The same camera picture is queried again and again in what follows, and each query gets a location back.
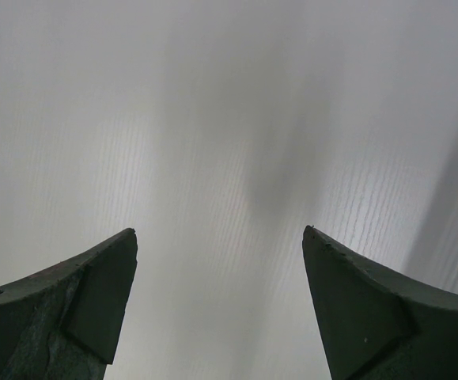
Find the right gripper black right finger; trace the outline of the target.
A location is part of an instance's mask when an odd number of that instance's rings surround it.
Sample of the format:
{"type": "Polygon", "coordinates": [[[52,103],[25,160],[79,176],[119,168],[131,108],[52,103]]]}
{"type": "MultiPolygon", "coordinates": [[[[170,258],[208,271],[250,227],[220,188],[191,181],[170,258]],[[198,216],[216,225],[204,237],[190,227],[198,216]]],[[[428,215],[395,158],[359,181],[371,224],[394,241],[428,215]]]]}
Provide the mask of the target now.
{"type": "Polygon", "coordinates": [[[458,379],[458,294],[378,264],[312,226],[302,249],[333,379],[458,379]]]}

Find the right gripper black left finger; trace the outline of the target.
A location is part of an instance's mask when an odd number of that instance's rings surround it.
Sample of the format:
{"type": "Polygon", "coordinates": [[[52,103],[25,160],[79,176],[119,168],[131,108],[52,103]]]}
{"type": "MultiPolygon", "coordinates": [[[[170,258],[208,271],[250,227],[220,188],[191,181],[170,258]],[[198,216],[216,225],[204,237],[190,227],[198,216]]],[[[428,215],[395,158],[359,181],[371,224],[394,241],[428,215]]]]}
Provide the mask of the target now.
{"type": "Polygon", "coordinates": [[[0,379],[102,379],[115,358],[137,267],[127,228],[0,286],[0,379]]]}

